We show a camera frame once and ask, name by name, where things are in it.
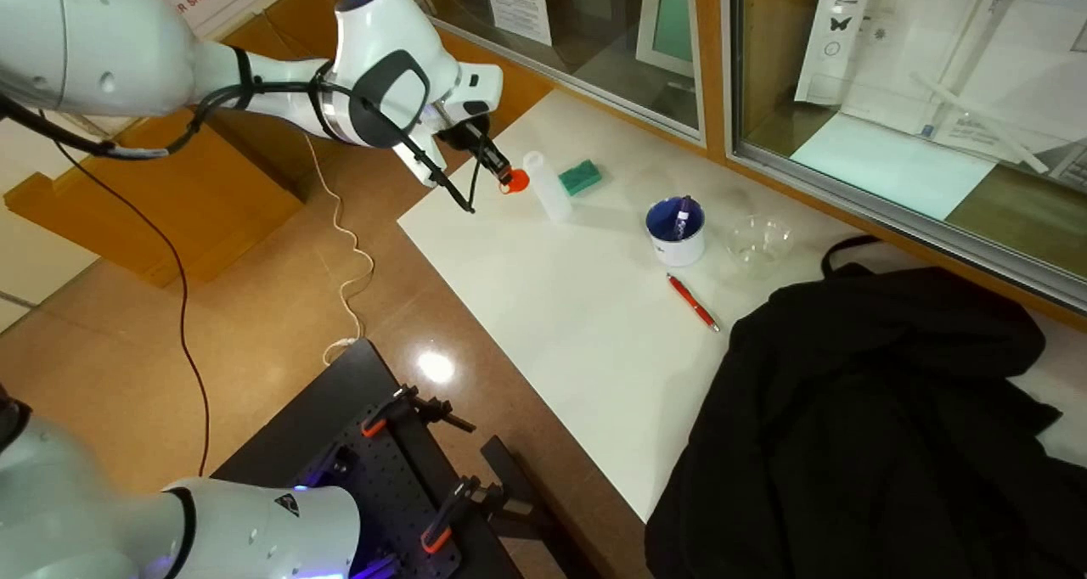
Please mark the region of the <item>red pen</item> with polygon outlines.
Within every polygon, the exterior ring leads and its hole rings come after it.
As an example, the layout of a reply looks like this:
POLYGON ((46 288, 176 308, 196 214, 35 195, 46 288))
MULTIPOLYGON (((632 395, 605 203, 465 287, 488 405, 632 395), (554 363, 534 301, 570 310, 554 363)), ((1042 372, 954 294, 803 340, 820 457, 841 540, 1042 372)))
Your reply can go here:
POLYGON ((713 332, 721 332, 721 327, 719 327, 719 320, 711 315, 711 313, 696 299, 695 294, 684 285, 679 278, 675 277, 674 274, 665 274, 669 285, 672 286, 674 291, 679 294, 684 303, 690 306, 691 311, 702 320, 705 326, 713 332))

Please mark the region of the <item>black and orange clamp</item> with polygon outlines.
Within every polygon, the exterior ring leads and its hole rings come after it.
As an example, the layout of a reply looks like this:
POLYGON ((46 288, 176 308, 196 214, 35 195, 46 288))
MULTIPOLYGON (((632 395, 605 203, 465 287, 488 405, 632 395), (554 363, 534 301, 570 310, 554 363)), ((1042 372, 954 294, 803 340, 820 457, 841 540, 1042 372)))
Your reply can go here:
POLYGON ((459 521, 468 516, 490 521, 493 514, 504 509, 509 500, 504 486, 483 486, 478 477, 459 478, 432 517, 432 523, 420 533, 420 547, 428 555, 437 554, 451 540, 459 521))
POLYGON ((443 423, 465 433, 476 431, 476 424, 455 415, 450 401, 439 400, 438 397, 422 400, 418 395, 418 386, 400 385, 390 395, 368 410, 358 423, 358 432, 366 439, 373 439, 391 424, 392 418, 408 413, 411 413, 423 427, 430 428, 432 424, 443 423))

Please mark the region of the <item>white poster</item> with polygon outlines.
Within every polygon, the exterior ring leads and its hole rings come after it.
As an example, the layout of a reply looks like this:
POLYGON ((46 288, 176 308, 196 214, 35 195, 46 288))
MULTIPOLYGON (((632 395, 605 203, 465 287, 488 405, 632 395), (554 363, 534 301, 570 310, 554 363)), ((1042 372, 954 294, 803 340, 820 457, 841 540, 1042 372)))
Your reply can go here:
POLYGON ((1087 0, 819 0, 794 99, 1087 185, 1087 0))

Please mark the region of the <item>white paper notice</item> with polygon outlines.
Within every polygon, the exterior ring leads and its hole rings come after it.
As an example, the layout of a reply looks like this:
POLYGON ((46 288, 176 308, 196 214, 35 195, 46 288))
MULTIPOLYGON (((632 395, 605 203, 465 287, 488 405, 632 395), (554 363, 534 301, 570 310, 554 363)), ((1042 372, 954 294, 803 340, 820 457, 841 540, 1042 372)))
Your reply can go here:
POLYGON ((493 25, 551 48, 547 0, 489 0, 493 25))

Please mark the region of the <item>black jacket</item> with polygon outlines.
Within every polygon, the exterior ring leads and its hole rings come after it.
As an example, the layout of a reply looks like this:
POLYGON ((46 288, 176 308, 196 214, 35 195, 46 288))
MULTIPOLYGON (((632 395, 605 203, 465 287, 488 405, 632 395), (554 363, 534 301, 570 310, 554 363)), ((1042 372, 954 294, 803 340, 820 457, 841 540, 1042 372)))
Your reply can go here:
POLYGON ((729 348, 645 525, 655 579, 1087 579, 1087 468, 1013 379, 1045 337, 940 268, 835 254, 729 348))

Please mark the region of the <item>translucent squeeze bottle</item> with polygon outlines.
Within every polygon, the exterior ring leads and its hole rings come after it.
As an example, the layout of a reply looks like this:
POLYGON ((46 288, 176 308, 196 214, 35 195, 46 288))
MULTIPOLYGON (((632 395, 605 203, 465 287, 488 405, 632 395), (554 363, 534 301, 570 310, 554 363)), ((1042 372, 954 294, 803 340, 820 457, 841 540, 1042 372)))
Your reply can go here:
POLYGON ((548 219, 566 222, 573 214, 570 196, 560 180, 559 173, 540 152, 528 152, 521 159, 521 168, 527 173, 529 188, 536 196, 548 219))

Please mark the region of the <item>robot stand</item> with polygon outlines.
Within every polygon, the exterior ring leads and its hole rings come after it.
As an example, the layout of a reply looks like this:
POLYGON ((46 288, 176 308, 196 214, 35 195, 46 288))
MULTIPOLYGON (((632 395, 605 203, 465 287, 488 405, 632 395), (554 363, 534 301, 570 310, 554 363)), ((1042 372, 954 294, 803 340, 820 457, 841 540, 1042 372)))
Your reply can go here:
POLYGON ((489 437, 482 458, 510 495, 490 521, 468 516, 435 555, 420 547, 458 479, 442 448, 411 413, 373 439, 358 423, 400 386, 368 340, 360 340, 307 386, 214 477, 253 486, 340 486, 361 514, 357 554, 345 579, 524 579, 504 539, 539 542, 564 579, 603 579, 566 525, 548 505, 520 456, 489 437))

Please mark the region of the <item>window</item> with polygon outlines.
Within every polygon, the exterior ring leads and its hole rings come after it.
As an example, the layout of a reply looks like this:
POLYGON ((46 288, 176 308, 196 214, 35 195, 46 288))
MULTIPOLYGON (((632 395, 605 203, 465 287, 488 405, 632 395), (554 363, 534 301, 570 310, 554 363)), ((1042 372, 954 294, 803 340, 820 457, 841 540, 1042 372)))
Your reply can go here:
POLYGON ((547 0, 551 48, 493 25, 489 0, 420 0, 440 30, 705 144, 696 0, 547 0))
POLYGON ((1087 319, 1087 0, 723 0, 730 158, 1087 319))

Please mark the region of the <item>clear plastic bowl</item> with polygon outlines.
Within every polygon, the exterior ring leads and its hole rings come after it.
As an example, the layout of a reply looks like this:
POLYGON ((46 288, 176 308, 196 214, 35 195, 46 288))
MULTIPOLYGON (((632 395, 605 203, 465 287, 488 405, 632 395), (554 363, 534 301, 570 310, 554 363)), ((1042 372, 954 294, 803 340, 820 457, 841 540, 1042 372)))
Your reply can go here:
POLYGON ((746 216, 725 234, 730 261, 751 276, 769 276, 788 257, 795 232, 771 216, 746 216))

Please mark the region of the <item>wooden step block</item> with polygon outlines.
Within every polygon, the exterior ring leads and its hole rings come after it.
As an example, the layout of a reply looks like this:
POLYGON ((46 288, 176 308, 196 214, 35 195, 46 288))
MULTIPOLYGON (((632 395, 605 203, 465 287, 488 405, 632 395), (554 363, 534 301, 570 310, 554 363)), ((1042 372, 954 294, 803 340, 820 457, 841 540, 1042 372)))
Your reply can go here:
POLYGON ((303 207, 313 173, 307 139, 286 122, 217 112, 178 156, 150 164, 79 158, 17 131, 0 146, 0 232, 22 239, 68 278, 89 253, 167 286, 186 270, 205 284, 303 207))

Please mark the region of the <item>blue and white mug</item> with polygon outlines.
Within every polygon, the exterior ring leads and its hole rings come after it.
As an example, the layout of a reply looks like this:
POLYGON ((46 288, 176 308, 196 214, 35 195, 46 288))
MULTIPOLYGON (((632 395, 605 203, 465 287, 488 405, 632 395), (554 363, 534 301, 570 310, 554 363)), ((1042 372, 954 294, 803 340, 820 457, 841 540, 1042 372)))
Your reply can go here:
POLYGON ((657 201, 645 215, 645 230, 655 250, 655 257, 669 268, 682 268, 692 265, 704 254, 704 236, 707 217, 699 201, 692 198, 690 221, 683 241, 674 239, 674 221, 679 201, 684 196, 657 201))

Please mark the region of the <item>green sponge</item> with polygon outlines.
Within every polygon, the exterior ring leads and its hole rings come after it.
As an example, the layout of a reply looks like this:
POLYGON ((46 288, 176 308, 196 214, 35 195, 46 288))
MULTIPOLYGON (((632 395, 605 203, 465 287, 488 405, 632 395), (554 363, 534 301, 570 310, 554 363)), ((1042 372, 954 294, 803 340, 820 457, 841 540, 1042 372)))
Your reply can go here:
POLYGON ((571 198, 594 188, 594 185, 601 182, 602 177, 603 174, 590 159, 582 160, 558 176, 562 188, 571 198))

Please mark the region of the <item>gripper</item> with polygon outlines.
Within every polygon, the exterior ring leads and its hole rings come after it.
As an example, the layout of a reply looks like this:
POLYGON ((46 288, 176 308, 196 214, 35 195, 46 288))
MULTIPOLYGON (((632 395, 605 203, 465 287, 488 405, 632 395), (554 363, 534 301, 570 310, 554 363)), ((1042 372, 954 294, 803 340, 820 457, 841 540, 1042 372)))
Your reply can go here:
POLYGON ((512 165, 489 137, 490 127, 490 115, 477 115, 439 131, 437 138, 457 152, 475 154, 477 164, 492 174, 497 182, 512 182, 512 165))

